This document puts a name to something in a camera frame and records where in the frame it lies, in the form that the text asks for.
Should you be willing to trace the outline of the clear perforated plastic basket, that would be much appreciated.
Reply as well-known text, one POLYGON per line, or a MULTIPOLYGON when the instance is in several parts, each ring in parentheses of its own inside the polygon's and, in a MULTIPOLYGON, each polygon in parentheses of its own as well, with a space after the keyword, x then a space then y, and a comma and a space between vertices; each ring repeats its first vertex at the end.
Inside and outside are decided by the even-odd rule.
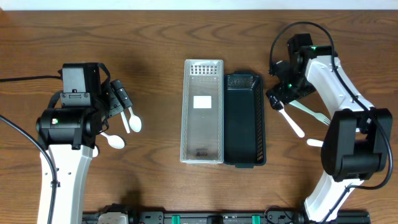
POLYGON ((187 59, 184 65, 180 161, 224 160, 223 61, 187 59))

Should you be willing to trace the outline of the black perforated plastic basket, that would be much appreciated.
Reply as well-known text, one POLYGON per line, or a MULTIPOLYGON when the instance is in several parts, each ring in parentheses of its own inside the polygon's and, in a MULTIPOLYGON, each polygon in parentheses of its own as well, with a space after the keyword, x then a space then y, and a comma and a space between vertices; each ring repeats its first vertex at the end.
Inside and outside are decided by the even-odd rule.
POLYGON ((263 81, 236 71, 224 77, 224 163, 252 169, 266 162, 263 81))

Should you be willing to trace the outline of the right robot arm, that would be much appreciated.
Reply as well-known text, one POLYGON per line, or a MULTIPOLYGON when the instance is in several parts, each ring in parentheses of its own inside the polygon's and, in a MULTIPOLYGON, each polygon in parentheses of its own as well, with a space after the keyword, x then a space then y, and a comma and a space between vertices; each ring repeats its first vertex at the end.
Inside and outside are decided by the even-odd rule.
POLYGON ((286 115, 286 104, 317 91, 331 116, 321 146, 323 174, 303 203, 308 221, 326 223, 337 218, 353 189, 365 189, 365 180, 391 168, 392 115, 360 94, 332 46, 289 44, 288 53, 288 62, 273 64, 280 82, 266 95, 286 115))

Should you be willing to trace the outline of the white plastic fork handle up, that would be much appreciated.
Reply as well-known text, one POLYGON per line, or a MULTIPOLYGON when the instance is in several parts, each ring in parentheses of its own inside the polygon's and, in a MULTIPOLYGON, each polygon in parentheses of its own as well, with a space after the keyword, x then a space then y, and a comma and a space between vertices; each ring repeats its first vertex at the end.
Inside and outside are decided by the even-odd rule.
POLYGON ((284 108, 281 108, 280 110, 278 110, 278 112, 285 118, 285 120, 288 122, 290 127, 299 138, 305 137, 303 129, 285 112, 284 108))

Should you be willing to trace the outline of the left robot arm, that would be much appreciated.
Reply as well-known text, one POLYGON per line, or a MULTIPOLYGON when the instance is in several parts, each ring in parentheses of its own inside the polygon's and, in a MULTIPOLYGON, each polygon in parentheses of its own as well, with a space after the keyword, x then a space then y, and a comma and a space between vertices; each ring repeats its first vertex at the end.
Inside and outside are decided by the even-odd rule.
POLYGON ((86 177, 108 119, 132 102, 120 80, 62 90, 37 120, 42 185, 38 223, 81 223, 86 177))

